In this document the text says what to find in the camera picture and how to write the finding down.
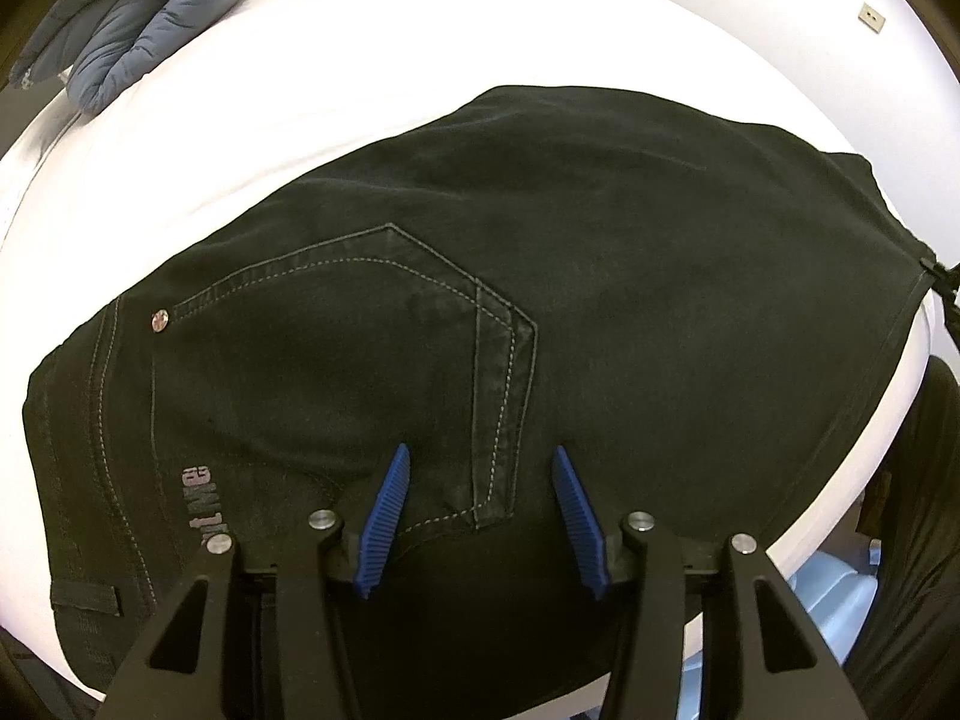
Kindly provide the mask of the black denim pants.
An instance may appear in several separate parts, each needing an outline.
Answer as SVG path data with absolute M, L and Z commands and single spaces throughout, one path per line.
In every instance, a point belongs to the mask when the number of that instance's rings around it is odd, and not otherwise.
M 935 258 L 871 166 L 618 89 L 521 88 L 304 174 L 32 372 L 55 630 L 106 689 L 215 533 L 267 564 L 410 454 L 345 616 L 371 712 L 501 718 L 610 668 L 551 489 L 775 541 L 874 414 Z

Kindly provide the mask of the light blue plastic container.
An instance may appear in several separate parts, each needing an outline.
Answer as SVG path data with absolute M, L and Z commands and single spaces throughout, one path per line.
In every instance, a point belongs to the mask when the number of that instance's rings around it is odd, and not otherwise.
M 841 667 L 877 578 L 820 551 L 784 577 L 731 541 L 713 572 L 690 572 L 688 583 L 701 601 L 701 645 L 683 647 L 680 718 L 864 715 Z

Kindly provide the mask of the person's dark trouser leg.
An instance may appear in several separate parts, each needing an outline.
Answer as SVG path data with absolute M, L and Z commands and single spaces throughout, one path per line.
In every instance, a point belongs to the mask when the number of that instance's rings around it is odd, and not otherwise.
M 958 382 L 939 358 L 878 474 L 878 590 L 844 671 L 871 718 L 958 715 Z

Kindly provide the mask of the blue-grey puffer jacket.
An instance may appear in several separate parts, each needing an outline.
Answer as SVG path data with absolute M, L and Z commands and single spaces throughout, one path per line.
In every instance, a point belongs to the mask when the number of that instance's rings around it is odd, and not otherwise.
M 5 80 L 29 88 L 65 78 L 70 104 L 98 115 L 239 0 L 55 0 Z

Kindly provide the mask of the beige wall socket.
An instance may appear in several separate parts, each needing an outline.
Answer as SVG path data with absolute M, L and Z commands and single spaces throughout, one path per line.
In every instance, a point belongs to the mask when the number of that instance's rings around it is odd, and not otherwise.
M 864 23 L 867 28 L 872 29 L 873 32 L 880 32 L 884 29 L 885 25 L 885 16 L 880 15 L 875 8 L 872 8 L 871 5 L 864 4 L 861 7 L 857 19 Z

